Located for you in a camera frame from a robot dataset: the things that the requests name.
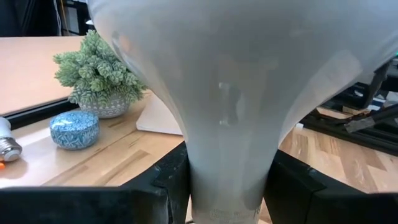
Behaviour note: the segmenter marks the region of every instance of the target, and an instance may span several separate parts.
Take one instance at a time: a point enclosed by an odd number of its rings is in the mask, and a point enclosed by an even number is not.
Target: white bulb
[[[13,138],[11,134],[11,124],[3,117],[0,117],[0,138]]]
[[[183,132],[197,224],[257,223],[281,140],[398,50],[396,0],[88,5],[99,34]]]

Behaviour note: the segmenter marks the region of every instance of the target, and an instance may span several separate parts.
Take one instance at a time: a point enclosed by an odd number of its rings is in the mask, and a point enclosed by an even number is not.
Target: succulent plant
[[[59,64],[55,78],[62,86],[73,87],[68,98],[71,103],[106,105],[113,95],[133,103],[146,89],[94,30],[88,31],[79,51],[54,55],[53,60]]]

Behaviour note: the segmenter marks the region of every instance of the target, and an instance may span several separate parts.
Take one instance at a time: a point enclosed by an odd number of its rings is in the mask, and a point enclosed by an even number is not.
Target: black holder
[[[183,224],[190,195],[185,143],[120,187],[0,190],[0,223]],[[398,223],[398,194],[365,194],[278,151],[264,198],[273,224]]]

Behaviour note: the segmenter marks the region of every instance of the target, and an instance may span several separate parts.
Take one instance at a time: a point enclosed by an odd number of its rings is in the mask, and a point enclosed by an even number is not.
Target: green succulent
[[[53,60],[59,64],[55,78],[62,86],[73,87],[71,103],[95,101],[105,106],[112,95],[122,95],[133,103],[146,89],[94,30],[88,31],[79,51],[54,55]]]

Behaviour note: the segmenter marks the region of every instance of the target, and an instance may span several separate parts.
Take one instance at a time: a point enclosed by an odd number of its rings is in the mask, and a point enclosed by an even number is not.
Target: blue patterned tin
[[[100,135],[98,117],[88,111],[69,111],[50,121],[52,140],[70,150],[84,149],[93,145]]]

